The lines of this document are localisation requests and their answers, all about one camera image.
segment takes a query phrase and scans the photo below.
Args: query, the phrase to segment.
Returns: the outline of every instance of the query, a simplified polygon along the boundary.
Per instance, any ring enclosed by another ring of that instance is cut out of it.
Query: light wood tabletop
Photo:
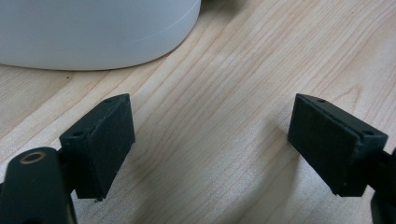
[[[79,223],[372,223],[288,142],[295,94],[326,99],[396,147],[396,1],[203,0],[150,63],[91,72],[0,65],[0,178],[107,97],[130,93],[136,143]]]

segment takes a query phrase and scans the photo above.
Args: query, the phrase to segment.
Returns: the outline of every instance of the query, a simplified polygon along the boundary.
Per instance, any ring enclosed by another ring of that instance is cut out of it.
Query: white plastic
[[[2,0],[0,63],[102,70],[145,63],[175,48],[201,0]]]

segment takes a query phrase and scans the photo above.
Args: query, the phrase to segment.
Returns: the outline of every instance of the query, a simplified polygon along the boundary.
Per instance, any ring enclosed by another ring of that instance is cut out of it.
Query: white object
[[[145,63],[175,48],[201,0],[1,0],[0,63],[101,70]]]

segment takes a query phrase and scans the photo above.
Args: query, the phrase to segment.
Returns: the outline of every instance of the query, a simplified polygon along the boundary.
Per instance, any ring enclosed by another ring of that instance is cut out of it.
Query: black mechanical part
[[[383,150],[388,136],[317,97],[297,94],[289,141],[332,193],[360,197],[375,190],[373,221],[396,223],[396,155]]]
[[[0,199],[0,223],[76,223],[57,152],[39,147],[13,158]]]
[[[134,142],[129,95],[104,100],[64,132],[64,157],[79,169],[79,198],[106,197]]]
[[[11,160],[0,191],[2,224],[77,223],[70,193],[104,199],[134,143],[129,94],[104,100],[60,137],[63,148]]]

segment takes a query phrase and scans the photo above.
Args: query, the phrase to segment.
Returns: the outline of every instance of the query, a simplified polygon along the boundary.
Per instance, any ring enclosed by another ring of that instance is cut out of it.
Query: black 3d-printed part
[[[297,94],[289,141],[340,196],[361,196],[388,136],[322,99]]]
[[[375,193],[371,200],[373,223],[396,223],[396,207]]]
[[[76,223],[55,149],[38,147],[9,162],[0,198],[0,223]]]
[[[62,157],[79,175],[79,198],[103,199],[134,143],[129,94],[108,98],[60,137]]]

